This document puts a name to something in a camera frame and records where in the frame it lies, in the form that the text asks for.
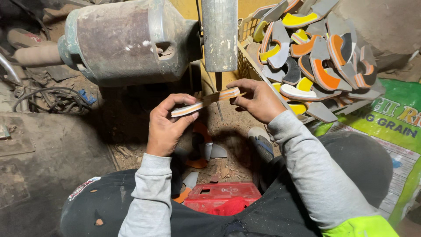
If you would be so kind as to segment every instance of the layered foam strip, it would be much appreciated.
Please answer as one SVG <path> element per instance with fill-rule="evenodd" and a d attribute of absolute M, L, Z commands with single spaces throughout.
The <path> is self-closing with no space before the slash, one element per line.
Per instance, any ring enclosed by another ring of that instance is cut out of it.
<path fill-rule="evenodd" d="M 264 37 L 263 37 L 263 40 L 262 40 L 262 46 L 260 47 L 260 53 L 261 54 L 266 53 L 268 51 L 267 48 L 268 48 L 268 44 L 269 44 L 269 39 L 272 35 L 273 23 L 274 22 L 271 22 L 269 24 L 269 26 L 267 27 L 266 32 L 264 34 Z"/>
<path fill-rule="evenodd" d="M 207 96 L 204 96 L 200 101 L 196 102 L 194 105 L 184 106 L 182 108 L 175 109 L 171 112 L 171 117 L 180 117 L 192 112 L 195 112 L 201 108 L 204 108 L 210 105 L 213 102 L 227 100 L 234 98 L 240 95 L 240 89 L 238 87 L 226 89 L 220 92 L 216 92 Z"/>

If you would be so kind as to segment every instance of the gray long-sleeve shirt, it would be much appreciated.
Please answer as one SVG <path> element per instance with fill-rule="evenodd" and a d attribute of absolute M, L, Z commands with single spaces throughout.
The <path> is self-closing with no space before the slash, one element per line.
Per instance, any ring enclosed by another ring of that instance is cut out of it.
<path fill-rule="evenodd" d="M 282 148 L 294 185 L 319 228 L 331 229 L 351 218 L 379 215 L 320 141 L 290 111 L 274 118 L 268 129 Z M 170 161 L 170 157 L 144 154 L 120 237 L 171 235 Z"/>

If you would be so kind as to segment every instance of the metal pipe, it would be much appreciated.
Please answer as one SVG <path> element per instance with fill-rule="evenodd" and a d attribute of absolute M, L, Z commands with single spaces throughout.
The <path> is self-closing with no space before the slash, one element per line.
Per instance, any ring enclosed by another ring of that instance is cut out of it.
<path fill-rule="evenodd" d="M 237 69 L 237 16 L 237 0 L 202 0 L 205 64 L 208 72 Z"/>
<path fill-rule="evenodd" d="M 12 64 L 3 56 L 3 54 L 0 54 L 0 64 L 6 70 L 8 77 L 11 77 L 8 78 L 9 80 L 18 84 L 19 86 L 22 86 L 22 80 L 19 78 L 15 69 L 12 67 Z"/>

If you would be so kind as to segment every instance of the scrap debris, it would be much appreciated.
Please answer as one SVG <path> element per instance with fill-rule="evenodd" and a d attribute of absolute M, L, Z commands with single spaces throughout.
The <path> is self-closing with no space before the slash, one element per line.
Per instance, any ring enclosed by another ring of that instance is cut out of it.
<path fill-rule="evenodd" d="M 282 0 L 249 15 L 260 21 L 241 45 L 303 122 L 334 122 L 385 93 L 370 45 L 359 48 L 352 19 L 330 12 L 337 3 L 322 0 L 303 16 Z"/>

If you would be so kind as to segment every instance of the gray foam piece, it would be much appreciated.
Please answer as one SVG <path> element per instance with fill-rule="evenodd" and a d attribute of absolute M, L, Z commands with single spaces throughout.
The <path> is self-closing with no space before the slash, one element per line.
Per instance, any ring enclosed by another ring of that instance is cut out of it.
<path fill-rule="evenodd" d="M 361 108 L 362 106 L 370 104 L 371 102 L 372 102 L 371 100 L 356 101 L 352 104 L 347 105 L 345 109 L 342 109 L 342 110 L 339 110 L 338 112 L 335 112 L 335 114 L 339 115 L 339 114 L 343 113 L 343 114 L 347 115 L 351 112 L 356 111 L 357 109 Z"/>
<path fill-rule="evenodd" d="M 286 31 L 282 20 L 273 23 L 272 41 L 280 44 L 281 49 L 274 56 L 267 59 L 268 63 L 274 69 L 281 68 L 288 58 L 290 37 Z"/>
<path fill-rule="evenodd" d="M 326 24 L 328 27 L 329 35 L 342 36 L 343 34 L 351 32 L 349 26 L 340 17 L 336 16 L 333 12 L 330 12 L 329 15 L 326 17 Z"/>
<path fill-rule="evenodd" d="M 322 102 L 310 103 L 306 113 L 325 123 L 333 123 L 338 120 Z"/>
<path fill-rule="evenodd" d="M 348 93 L 347 97 L 361 100 L 375 100 L 386 93 L 386 88 L 376 79 L 369 89 L 358 89 Z"/>
<path fill-rule="evenodd" d="M 341 78 L 338 74 L 335 73 L 335 71 L 331 67 L 326 68 L 326 72 L 332 77 Z M 350 86 L 344 79 L 341 79 L 337 90 L 343 92 L 350 92 L 352 91 L 352 86 Z"/>
<path fill-rule="evenodd" d="M 322 87 L 320 87 L 319 85 L 317 85 L 316 83 L 313 84 L 313 91 L 317 95 L 316 101 L 329 99 L 337 95 L 340 95 L 342 93 L 341 91 L 331 91 L 331 92 L 327 91 L 323 89 Z"/>
<path fill-rule="evenodd" d="M 272 9 L 273 7 L 271 7 L 271 8 L 265 8 L 265 9 L 261 9 L 260 11 L 258 11 L 258 12 L 255 12 L 254 14 L 253 14 L 253 18 L 255 18 L 255 19 L 261 19 L 268 11 L 270 11 L 271 9 Z"/>
<path fill-rule="evenodd" d="M 325 16 L 338 2 L 339 0 L 323 0 L 311 6 L 311 9 L 317 15 Z"/>
<path fill-rule="evenodd" d="M 330 59 L 326 40 L 320 36 L 317 36 L 314 40 L 313 49 L 310 53 L 310 61 L 314 59 L 326 60 Z"/>
<path fill-rule="evenodd" d="M 357 74 L 352 63 L 347 62 L 344 66 L 338 68 L 340 75 L 350 84 L 353 89 L 358 89 L 354 76 Z"/>
<path fill-rule="evenodd" d="M 282 81 L 290 85 L 297 84 L 301 79 L 301 70 L 298 67 L 297 62 L 291 56 L 289 56 L 285 64 L 288 67 L 288 72 L 282 78 Z"/>
<path fill-rule="evenodd" d="M 263 65 L 262 73 L 269 79 L 282 82 L 282 78 L 285 76 L 285 72 L 282 69 L 273 69 L 269 65 Z"/>
<path fill-rule="evenodd" d="M 318 21 L 315 23 L 311 23 L 306 29 L 306 32 L 310 33 L 311 35 L 324 36 L 328 31 L 326 30 L 325 23 L 323 21 Z"/>
<path fill-rule="evenodd" d="M 343 36 L 341 36 L 341 38 L 344 41 L 341 46 L 341 54 L 344 60 L 347 62 L 351 59 L 352 56 L 351 33 L 345 33 Z"/>
<path fill-rule="evenodd" d="M 277 21 L 287 8 L 288 1 L 282 0 L 280 3 L 278 3 L 278 5 L 274 6 L 272 9 L 266 12 L 266 14 L 263 15 L 261 21 L 266 21 L 268 23 Z"/>
<path fill-rule="evenodd" d="M 223 158 L 227 157 L 226 150 L 221 147 L 220 145 L 213 144 L 212 145 L 212 151 L 210 152 L 211 158 Z"/>

